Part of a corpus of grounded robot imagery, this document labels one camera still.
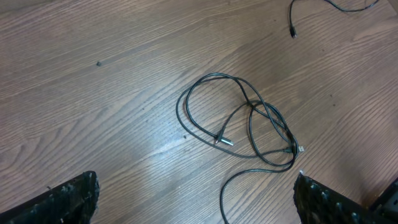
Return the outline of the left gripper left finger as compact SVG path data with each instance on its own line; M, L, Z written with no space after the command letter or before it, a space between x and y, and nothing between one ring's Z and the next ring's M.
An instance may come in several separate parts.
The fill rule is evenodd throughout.
M89 170L2 212L1 223L90 223L99 195L96 172Z

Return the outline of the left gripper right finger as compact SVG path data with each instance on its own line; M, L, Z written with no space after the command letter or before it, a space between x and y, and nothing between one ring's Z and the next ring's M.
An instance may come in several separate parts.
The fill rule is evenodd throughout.
M294 204L302 223L373 222L372 215L362 206L303 174L294 183Z

